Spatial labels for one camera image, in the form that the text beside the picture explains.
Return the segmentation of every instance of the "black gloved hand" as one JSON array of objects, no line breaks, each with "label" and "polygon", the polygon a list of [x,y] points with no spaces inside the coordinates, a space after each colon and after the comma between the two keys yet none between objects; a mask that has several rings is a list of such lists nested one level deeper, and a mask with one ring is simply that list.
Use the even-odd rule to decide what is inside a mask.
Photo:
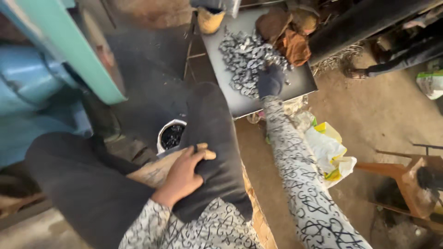
[{"label": "black gloved hand", "polygon": [[224,11],[226,6],[223,0],[190,0],[191,6],[196,7],[206,7],[211,9],[217,9]]},{"label": "black gloved hand", "polygon": [[278,96],[283,89],[284,73],[275,64],[270,65],[265,71],[259,73],[257,88],[260,99],[266,96]]}]

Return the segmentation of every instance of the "patterned sleeve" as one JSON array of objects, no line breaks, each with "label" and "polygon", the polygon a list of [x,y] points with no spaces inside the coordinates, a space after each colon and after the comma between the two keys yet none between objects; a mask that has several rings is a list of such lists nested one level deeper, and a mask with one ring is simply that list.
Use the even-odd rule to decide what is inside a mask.
[{"label": "patterned sleeve", "polygon": [[264,112],[274,160],[288,194],[296,234],[307,249],[371,248],[324,188],[304,134],[286,118],[283,102],[265,97]]},{"label": "patterned sleeve", "polygon": [[171,209],[151,199],[120,242],[119,249],[160,248]]}]

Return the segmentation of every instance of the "metal shavings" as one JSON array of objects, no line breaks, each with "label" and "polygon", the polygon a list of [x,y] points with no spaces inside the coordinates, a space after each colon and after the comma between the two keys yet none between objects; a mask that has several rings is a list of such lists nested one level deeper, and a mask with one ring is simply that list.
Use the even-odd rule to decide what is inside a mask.
[{"label": "metal shavings", "polygon": [[354,56],[359,55],[362,51],[363,47],[360,44],[351,45],[333,56],[320,61],[317,65],[311,66],[312,75],[321,75],[328,70],[337,69],[343,62],[351,61]]},{"label": "metal shavings", "polygon": [[258,98],[258,73],[266,64],[276,64],[284,71],[294,69],[280,52],[255,32],[252,35],[242,31],[234,34],[225,26],[225,37],[219,50],[226,68],[234,73],[229,85],[250,98]]}]

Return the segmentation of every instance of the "black pants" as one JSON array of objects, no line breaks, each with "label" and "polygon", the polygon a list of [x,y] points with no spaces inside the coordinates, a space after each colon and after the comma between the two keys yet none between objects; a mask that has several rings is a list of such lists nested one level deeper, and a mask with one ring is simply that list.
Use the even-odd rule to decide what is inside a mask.
[{"label": "black pants", "polygon": [[[206,142],[217,158],[197,165],[195,171],[204,184],[180,200],[173,213],[189,222],[220,197],[250,220],[252,205],[245,192],[235,127],[223,93],[213,83],[201,83],[188,100],[188,110],[180,146]],[[35,139],[25,163],[66,220],[99,249],[118,247],[155,191],[124,176],[138,166],[96,150],[91,140],[68,133],[49,133]]]},{"label": "black pants", "polygon": [[391,71],[406,69],[443,56],[443,19],[429,25],[418,35],[391,50],[392,55],[400,54],[386,63],[370,66],[366,75],[375,77]]}]

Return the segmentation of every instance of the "hand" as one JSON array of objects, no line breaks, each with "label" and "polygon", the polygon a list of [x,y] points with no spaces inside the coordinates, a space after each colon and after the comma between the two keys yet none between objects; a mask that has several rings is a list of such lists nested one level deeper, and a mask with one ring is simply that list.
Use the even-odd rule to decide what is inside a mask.
[{"label": "hand", "polygon": [[260,99],[266,96],[278,96],[283,89],[283,83],[284,74],[279,66],[272,64],[265,71],[261,71],[257,83]]},{"label": "hand", "polygon": [[179,200],[198,189],[203,184],[203,178],[195,174],[194,169],[205,155],[205,150],[194,154],[193,146],[187,148],[174,162],[165,183],[155,191],[151,200],[172,208]]}]

